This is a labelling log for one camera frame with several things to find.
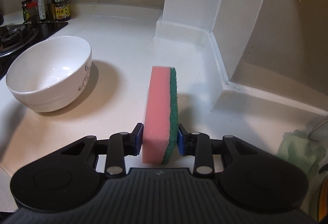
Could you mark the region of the green cloth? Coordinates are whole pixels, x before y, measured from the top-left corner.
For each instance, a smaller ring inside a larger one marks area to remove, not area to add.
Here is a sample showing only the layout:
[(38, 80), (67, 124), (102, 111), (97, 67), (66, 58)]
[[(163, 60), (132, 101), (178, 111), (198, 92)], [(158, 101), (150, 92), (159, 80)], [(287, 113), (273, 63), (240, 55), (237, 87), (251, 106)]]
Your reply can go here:
[(285, 132), (276, 156), (300, 168), (309, 180), (319, 173), (319, 163), (326, 157), (324, 146), (308, 139), (306, 132)]

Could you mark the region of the dark jar red label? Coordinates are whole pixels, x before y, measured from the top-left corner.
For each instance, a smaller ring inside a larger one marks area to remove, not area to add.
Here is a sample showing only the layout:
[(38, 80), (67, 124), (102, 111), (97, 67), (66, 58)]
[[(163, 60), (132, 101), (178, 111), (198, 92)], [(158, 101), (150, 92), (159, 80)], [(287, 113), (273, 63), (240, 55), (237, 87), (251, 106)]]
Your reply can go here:
[(30, 17), (38, 16), (38, 3), (35, 0), (24, 0), (21, 2), (23, 19), (26, 22)]

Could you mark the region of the black gas stove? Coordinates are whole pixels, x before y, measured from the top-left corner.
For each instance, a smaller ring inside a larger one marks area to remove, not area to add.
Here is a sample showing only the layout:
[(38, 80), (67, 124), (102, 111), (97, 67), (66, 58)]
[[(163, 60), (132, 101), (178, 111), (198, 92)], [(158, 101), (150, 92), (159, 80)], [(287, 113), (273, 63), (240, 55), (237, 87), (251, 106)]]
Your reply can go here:
[(26, 49), (55, 34), (68, 22), (24, 23), (1, 26), (1, 78)]

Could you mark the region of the white ceramic bowl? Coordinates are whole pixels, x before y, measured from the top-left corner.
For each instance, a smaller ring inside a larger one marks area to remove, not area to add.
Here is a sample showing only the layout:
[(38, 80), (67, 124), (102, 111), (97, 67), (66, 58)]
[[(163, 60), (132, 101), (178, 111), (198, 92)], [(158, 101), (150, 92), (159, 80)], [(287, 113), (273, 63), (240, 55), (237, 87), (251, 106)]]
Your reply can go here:
[(36, 112), (60, 110), (85, 89), (92, 66), (92, 48), (76, 36), (39, 42), (11, 64), (6, 85), (12, 95)]

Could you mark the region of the pink and green sponge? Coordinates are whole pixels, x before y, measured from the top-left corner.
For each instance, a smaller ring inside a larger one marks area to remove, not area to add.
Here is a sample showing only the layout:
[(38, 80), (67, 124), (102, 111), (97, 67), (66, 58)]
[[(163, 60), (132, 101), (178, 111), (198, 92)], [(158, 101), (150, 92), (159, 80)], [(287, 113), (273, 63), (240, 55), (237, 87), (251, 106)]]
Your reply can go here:
[(173, 67), (151, 71), (142, 144), (142, 162), (166, 165), (177, 143), (177, 78)]

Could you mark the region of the jar with yellow label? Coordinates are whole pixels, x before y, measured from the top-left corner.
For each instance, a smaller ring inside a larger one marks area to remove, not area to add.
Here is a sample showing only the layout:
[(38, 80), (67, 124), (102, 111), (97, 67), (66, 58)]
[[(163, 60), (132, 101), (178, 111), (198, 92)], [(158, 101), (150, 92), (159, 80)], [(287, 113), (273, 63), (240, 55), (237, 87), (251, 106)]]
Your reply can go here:
[(57, 21), (67, 21), (71, 17), (69, 0), (55, 0), (55, 12)]

